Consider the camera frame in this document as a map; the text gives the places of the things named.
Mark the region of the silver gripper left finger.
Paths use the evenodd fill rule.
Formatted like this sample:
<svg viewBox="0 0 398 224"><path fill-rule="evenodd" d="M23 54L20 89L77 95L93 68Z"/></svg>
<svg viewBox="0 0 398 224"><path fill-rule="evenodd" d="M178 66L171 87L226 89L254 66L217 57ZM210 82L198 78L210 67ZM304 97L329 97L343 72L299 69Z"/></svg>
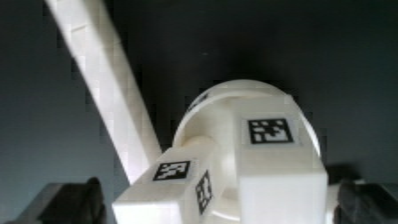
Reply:
<svg viewBox="0 0 398 224"><path fill-rule="evenodd" d="M11 224L107 224L100 179L50 183Z"/></svg>

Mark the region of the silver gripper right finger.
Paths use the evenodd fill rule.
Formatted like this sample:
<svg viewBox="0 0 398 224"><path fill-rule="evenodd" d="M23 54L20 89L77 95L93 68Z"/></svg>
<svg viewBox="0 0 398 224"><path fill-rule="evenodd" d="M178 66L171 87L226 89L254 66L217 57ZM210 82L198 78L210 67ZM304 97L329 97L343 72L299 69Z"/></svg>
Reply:
<svg viewBox="0 0 398 224"><path fill-rule="evenodd" d="M398 183L343 181L333 224L398 224Z"/></svg>

